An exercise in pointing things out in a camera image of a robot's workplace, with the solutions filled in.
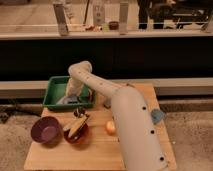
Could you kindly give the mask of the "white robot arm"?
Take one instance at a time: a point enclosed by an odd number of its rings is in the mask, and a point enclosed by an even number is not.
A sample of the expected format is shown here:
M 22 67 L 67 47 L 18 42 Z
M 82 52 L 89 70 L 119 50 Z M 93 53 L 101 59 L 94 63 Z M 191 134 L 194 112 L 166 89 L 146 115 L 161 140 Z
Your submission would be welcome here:
M 94 75 L 89 61 L 70 65 L 68 73 L 73 80 L 69 92 L 85 84 L 110 99 L 126 171 L 169 171 L 151 114 L 139 90 Z

